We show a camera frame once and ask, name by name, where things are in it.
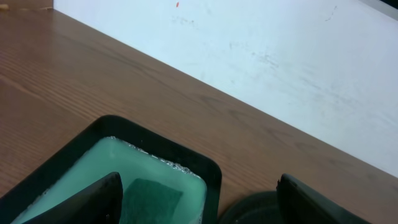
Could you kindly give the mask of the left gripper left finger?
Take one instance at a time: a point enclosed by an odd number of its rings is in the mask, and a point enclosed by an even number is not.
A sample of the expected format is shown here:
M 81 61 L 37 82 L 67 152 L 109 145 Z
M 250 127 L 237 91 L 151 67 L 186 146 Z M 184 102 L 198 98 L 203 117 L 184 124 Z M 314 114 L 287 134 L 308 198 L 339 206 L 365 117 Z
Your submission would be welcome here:
M 24 224 L 118 224 L 122 199 L 121 176 L 111 172 Z

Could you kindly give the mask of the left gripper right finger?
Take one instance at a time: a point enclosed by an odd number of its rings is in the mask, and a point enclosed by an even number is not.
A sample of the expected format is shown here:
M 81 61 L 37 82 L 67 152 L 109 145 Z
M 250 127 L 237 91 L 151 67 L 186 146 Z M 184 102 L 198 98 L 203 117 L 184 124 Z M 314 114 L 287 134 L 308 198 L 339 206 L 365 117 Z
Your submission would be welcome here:
M 289 174 L 282 174 L 276 189 L 285 223 L 369 224 Z

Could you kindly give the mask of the green yellow sponge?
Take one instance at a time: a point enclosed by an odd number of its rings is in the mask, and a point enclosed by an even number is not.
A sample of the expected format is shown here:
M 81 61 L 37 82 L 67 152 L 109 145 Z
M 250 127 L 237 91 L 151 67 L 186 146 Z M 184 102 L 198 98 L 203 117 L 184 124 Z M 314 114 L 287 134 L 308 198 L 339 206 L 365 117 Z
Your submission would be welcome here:
M 124 191 L 120 224 L 170 224 L 183 192 L 136 179 Z

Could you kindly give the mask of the round black serving tray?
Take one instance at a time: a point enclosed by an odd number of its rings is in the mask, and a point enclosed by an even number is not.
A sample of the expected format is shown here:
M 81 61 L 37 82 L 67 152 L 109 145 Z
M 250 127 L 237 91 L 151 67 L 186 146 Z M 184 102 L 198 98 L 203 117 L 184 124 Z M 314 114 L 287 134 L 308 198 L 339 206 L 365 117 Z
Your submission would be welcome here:
M 219 224 L 284 224 L 276 191 L 252 194 L 230 206 Z

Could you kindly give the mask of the dark green rectangular water tray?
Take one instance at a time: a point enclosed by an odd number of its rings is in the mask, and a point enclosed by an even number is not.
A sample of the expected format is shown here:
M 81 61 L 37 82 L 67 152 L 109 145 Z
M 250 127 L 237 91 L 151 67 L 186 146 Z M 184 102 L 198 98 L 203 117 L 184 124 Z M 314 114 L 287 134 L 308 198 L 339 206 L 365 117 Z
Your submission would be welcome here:
M 98 118 L 1 198 L 1 222 L 24 223 L 111 172 L 183 192 L 171 223 L 216 223 L 222 174 L 211 159 L 119 116 Z

